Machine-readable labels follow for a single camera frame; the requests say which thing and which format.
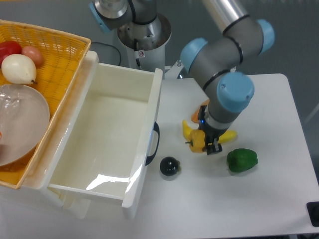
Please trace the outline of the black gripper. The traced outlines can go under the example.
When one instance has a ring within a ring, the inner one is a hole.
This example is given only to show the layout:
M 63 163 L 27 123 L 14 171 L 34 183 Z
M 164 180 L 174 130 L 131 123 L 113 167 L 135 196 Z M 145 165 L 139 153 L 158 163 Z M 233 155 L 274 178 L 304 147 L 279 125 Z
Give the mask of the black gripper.
M 224 134 L 231 123 L 219 122 L 210 115 L 208 105 L 200 106 L 198 113 L 199 129 L 205 132 L 206 136 L 206 154 L 217 154 L 223 151 L 223 148 L 218 140 Z

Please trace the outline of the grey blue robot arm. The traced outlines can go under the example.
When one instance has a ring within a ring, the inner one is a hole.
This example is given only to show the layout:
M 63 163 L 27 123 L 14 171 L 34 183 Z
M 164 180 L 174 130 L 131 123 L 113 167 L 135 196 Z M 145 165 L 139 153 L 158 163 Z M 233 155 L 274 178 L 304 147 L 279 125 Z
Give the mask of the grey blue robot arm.
M 190 41 L 180 60 L 209 98 L 199 108 L 199 128 L 204 131 L 203 150 L 219 153 L 220 136 L 249 105 L 254 95 L 251 79 L 234 67 L 269 50 L 275 41 L 266 20 L 254 20 L 238 0 L 205 0 L 205 8 L 223 37 L 216 43 L 204 38 Z M 165 67 L 165 45 L 171 37 L 168 20 L 154 0 L 93 0 L 89 9 L 103 32 L 117 31 L 126 47 L 129 66 L 153 71 Z

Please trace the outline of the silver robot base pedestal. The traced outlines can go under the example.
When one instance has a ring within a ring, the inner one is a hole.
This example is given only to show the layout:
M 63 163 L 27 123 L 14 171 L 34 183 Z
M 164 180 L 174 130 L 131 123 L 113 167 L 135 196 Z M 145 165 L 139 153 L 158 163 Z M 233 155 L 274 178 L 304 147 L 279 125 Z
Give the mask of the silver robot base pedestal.
M 183 71 L 181 61 L 177 60 L 172 66 L 165 62 L 165 46 L 171 37 L 171 25 L 164 15 L 157 14 L 153 22 L 145 25 L 126 23 L 118 28 L 117 34 L 126 49 L 130 68 L 149 72 L 159 68 L 164 79 L 180 77 Z

